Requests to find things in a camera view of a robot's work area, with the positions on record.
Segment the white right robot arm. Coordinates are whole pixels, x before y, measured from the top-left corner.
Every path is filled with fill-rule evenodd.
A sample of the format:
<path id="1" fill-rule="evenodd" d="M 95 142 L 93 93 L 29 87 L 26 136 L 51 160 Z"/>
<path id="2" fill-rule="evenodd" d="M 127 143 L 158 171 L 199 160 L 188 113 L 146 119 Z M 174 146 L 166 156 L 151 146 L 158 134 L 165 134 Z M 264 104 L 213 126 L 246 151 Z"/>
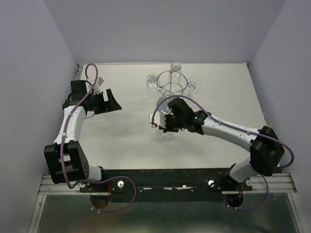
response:
<path id="1" fill-rule="evenodd" d="M 188 130 L 191 133 L 214 136 L 235 144 L 250 153 L 249 158 L 233 164 L 220 181 L 221 189 L 235 190 L 245 180 L 256 175 L 272 176 L 282 156 L 284 147 L 274 130 L 230 124 L 201 109 L 193 111 L 182 98 L 169 101 L 171 113 L 165 116 L 167 132 Z"/>

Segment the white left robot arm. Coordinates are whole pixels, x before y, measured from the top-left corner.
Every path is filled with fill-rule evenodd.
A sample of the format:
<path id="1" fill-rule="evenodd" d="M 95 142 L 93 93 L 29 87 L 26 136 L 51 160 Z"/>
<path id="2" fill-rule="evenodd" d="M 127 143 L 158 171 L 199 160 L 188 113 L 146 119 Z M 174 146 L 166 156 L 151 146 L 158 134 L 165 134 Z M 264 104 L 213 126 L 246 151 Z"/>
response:
<path id="1" fill-rule="evenodd" d="M 107 188 L 108 180 L 102 176 L 100 166 L 91 166 L 79 143 L 82 124 L 88 112 L 102 114 L 121 110 L 111 89 L 104 93 L 88 93 L 84 80 L 72 81 L 71 93 L 62 105 L 64 119 L 57 138 L 44 147 L 44 156 L 50 176 L 55 184 L 91 181 L 98 192 Z"/>

